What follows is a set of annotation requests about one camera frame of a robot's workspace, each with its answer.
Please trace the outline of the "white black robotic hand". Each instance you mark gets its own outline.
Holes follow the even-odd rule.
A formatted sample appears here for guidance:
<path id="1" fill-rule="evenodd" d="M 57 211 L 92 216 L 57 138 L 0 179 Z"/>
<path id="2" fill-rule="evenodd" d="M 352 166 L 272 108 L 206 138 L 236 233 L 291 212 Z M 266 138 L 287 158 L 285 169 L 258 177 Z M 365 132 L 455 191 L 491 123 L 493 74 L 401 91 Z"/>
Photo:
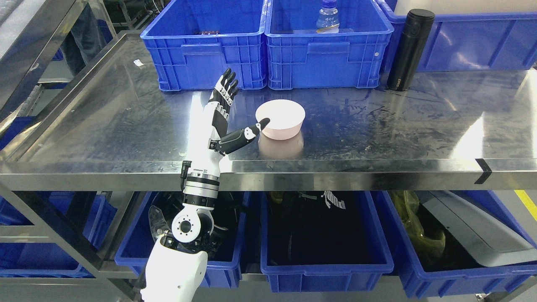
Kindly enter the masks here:
<path id="1" fill-rule="evenodd" d="M 270 118 L 263 118 L 251 126 L 228 132 L 228 119 L 239 91 L 236 73 L 228 68 L 217 80 L 207 105 L 194 117 L 189 129 L 188 176 L 207 174 L 218 178 L 223 157 L 249 145 L 270 123 Z"/>

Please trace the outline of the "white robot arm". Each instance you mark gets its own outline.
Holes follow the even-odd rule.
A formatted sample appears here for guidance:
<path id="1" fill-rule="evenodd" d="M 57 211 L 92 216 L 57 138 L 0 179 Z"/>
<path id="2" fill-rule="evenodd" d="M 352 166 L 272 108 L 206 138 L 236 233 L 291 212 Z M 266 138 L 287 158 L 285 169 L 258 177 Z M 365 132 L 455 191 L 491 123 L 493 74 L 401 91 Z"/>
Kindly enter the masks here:
<path id="1" fill-rule="evenodd" d="M 159 235 L 146 264 L 145 302 L 190 302 L 206 273 L 219 178 L 199 170 L 183 177 L 182 210 Z"/>

